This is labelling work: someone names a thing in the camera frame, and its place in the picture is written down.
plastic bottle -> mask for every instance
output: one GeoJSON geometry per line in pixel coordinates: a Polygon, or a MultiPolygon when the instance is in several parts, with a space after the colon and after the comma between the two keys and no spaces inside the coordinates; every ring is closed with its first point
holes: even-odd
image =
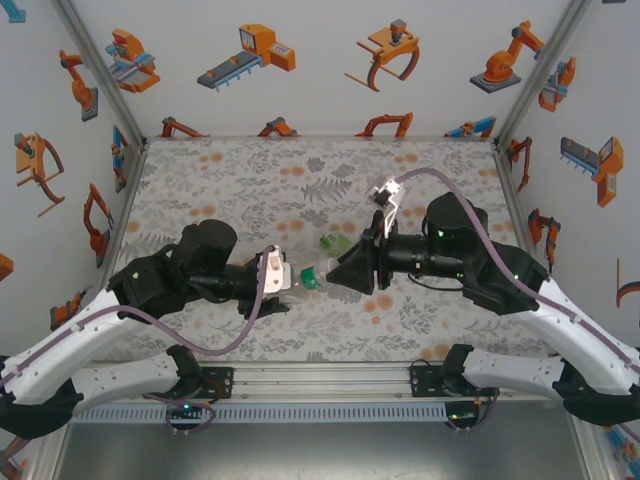
{"type": "Polygon", "coordinates": [[[335,258],[326,258],[294,274],[291,288],[278,297],[283,303],[303,303],[311,298],[311,291],[327,283],[327,274],[339,265],[335,258]]]}

patterned table surface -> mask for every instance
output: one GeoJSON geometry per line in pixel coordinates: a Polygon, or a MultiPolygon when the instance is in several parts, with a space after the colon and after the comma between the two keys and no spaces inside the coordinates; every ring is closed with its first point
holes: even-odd
{"type": "MultiPolygon", "coordinates": [[[[332,227],[353,240],[374,207],[365,193],[380,176],[417,166],[453,178],[489,213],[493,239],[515,244],[491,146],[480,142],[347,140],[155,141],[149,148],[128,218],[116,271],[137,256],[176,242],[183,227],[215,217],[238,233],[231,262],[279,244],[296,268],[323,257],[319,238],[332,227]]],[[[445,193],[438,180],[408,182],[401,232],[419,232],[428,203],[445,193]]],[[[244,326],[236,302],[198,301],[163,321],[209,348],[228,344],[244,326]]],[[[440,293],[396,275],[391,288],[366,297],[330,285],[289,313],[261,319],[226,359],[236,361],[405,361],[442,359],[453,343],[499,353],[540,356],[532,333],[475,307],[458,293],[440,293]]],[[[149,327],[104,359],[128,361],[174,342],[149,327]]]]}

